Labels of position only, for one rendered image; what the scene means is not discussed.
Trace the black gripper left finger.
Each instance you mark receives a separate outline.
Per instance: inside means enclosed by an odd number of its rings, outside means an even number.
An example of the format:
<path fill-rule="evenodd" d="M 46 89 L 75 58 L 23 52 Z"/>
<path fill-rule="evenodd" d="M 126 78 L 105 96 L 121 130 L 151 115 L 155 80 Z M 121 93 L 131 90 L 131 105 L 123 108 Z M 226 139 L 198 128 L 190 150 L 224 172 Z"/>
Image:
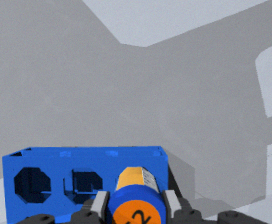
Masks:
<path fill-rule="evenodd" d="M 83 203 L 80 211 L 71 214 L 69 222 L 55 223 L 53 215 L 37 214 L 15 224 L 107 224 L 107 204 L 109 198 L 110 191 L 98 191 L 95 200 L 88 199 Z"/>

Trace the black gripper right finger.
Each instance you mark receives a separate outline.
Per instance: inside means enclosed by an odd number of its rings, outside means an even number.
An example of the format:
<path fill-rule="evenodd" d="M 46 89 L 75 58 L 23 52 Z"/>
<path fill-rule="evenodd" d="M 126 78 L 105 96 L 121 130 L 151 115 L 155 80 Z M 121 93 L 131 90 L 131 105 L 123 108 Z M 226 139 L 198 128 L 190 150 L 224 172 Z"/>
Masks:
<path fill-rule="evenodd" d="M 200 211 L 191 209 L 187 199 L 177 198 L 174 190 L 162 190 L 162 198 L 166 207 L 166 224 L 268 224 L 233 210 L 218 213 L 217 221 L 205 220 Z"/>

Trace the blue tube rack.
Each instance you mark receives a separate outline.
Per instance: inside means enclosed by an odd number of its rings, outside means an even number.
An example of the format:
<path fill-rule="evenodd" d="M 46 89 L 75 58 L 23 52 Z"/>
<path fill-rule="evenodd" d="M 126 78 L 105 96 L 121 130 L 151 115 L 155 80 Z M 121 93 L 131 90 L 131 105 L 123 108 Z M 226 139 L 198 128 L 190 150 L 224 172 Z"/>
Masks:
<path fill-rule="evenodd" d="M 7 224 L 35 214 L 68 222 L 98 191 L 112 196 L 127 167 L 145 167 L 159 194 L 168 190 L 168 156 L 161 146 L 28 147 L 3 156 L 2 163 Z"/>

